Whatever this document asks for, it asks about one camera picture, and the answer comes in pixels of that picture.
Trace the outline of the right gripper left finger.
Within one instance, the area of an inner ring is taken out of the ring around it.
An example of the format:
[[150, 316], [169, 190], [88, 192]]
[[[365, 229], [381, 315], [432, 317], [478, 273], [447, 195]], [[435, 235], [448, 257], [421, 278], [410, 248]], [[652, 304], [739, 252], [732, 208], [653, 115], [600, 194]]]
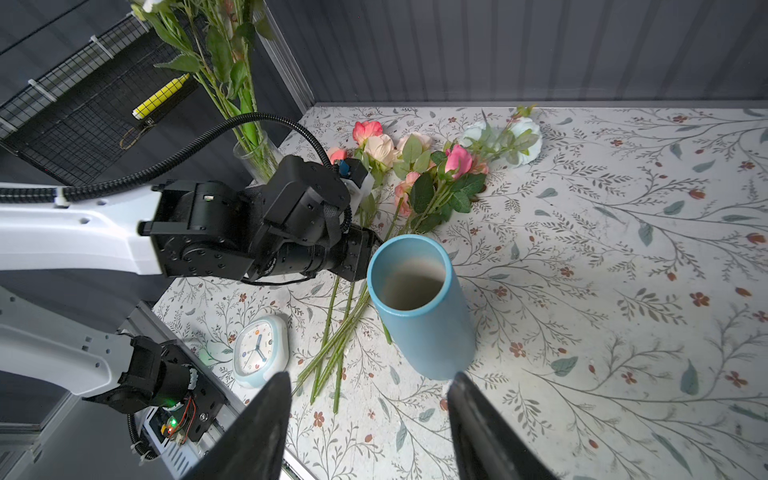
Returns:
[[291, 382], [275, 374], [187, 479], [278, 479], [291, 407]]

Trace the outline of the white rose stem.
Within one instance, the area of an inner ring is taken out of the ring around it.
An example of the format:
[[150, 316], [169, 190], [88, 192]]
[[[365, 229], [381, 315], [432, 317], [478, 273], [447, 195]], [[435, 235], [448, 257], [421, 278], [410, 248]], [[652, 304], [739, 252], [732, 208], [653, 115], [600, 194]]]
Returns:
[[273, 38], [264, 1], [133, 1], [133, 13], [176, 50], [162, 65], [190, 75], [223, 118], [258, 110], [251, 53]]

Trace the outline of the pile of artificial flowers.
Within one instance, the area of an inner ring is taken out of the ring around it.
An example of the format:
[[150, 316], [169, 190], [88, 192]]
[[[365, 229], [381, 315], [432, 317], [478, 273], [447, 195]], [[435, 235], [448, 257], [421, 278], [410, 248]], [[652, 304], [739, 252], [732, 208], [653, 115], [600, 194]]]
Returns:
[[[408, 132], [399, 140], [386, 133], [381, 122], [355, 123], [352, 150], [334, 149], [334, 165], [362, 160], [374, 178], [374, 191], [364, 198], [359, 218], [373, 225], [386, 199], [394, 202], [385, 239], [403, 234], [426, 234], [447, 223], [455, 213], [468, 213], [486, 186], [492, 162], [513, 165], [535, 160], [542, 135], [532, 118], [532, 106], [518, 106], [501, 127], [488, 119], [466, 128], [461, 135], [438, 143], [421, 132]], [[315, 403], [328, 385], [333, 387], [332, 411], [339, 412], [345, 374], [345, 351], [364, 312], [371, 304], [369, 289], [359, 281], [347, 288], [334, 280], [326, 311], [319, 353], [308, 362], [297, 384], [312, 384], [309, 401]]]

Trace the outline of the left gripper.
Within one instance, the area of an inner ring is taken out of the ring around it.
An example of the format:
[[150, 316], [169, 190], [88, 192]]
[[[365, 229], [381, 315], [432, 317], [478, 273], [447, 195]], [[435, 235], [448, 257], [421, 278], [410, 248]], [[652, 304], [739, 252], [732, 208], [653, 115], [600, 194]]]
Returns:
[[351, 225], [332, 247], [288, 242], [272, 256], [266, 271], [257, 276], [257, 283], [301, 283], [325, 271], [346, 281], [359, 281], [365, 278], [373, 254], [380, 245], [381, 238], [375, 231], [358, 225]]

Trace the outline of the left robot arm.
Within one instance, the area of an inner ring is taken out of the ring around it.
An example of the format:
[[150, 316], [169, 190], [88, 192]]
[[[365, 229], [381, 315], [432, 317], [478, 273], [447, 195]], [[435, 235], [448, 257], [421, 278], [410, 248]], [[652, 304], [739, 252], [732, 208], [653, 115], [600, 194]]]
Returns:
[[[373, 176], [356, 159], [331, 166], [287, 156], [268, 183], [236, 191], [174, 181], [124, 193], [1, 208], [5, 271], [96, 269], [217, 277], [283, 286], [328, 271], [362, 279], [377, 235], [354, 225]], [[171, 411], [200, 439], [224, 405], [178, 343], [100, 331], [1, 294], [1, 368], [123, 414]]]

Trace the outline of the teal ceramic vase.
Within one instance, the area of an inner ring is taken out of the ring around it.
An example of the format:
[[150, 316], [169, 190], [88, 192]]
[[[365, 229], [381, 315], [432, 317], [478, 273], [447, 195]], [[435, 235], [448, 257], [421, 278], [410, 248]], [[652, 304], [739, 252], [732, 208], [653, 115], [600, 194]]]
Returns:
[[448, 381], [470, 366], [475, 326], [438, 242], [413, 234], [386, 241], [369, 264], [367, 286], [393, 342], [417, 373]]

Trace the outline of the clear ribbed glass vase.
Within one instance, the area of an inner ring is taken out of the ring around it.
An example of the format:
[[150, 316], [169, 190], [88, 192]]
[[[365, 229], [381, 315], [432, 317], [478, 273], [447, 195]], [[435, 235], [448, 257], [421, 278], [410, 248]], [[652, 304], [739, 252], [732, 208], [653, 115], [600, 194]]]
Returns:
[[233, 147], [233, 154], [241, 161], [257, 185], [266, 184], [275, 174], [282, 152], [263, 131], [259, 131], [258, 142], [240, 135]]

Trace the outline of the yellow marker in basket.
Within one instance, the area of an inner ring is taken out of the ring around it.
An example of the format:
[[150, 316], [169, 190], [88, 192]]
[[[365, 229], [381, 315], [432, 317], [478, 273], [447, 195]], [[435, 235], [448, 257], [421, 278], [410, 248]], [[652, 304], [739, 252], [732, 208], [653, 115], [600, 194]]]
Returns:
[[189, 74], [184, 74], [169, 81], [166, 85], [152, 94], [148, 99], [133, 109], [133, 118], [136, 120], [144, 120], [148, 118], [151, 113], [153, 113], [166, 101], [170, 100], [173, 95], [180, 91], [189, 77]]

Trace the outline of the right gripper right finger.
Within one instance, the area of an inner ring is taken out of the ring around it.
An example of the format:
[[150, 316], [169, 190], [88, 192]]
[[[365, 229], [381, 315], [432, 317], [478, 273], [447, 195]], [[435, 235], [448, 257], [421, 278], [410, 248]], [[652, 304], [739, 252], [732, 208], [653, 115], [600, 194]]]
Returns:
[[555, 477], [465, 373], [451, 382], [447, 405], [461, 479]]

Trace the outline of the small round alarm clock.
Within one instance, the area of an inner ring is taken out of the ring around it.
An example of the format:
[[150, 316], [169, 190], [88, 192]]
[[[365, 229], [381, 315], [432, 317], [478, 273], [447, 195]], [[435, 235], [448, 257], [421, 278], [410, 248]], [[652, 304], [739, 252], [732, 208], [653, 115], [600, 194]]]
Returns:
[[289, 361], [288, 328], [277, 315], [267, 315], [248, 324], [236, 337], [233, 375], [245, 387], [260, 389]]

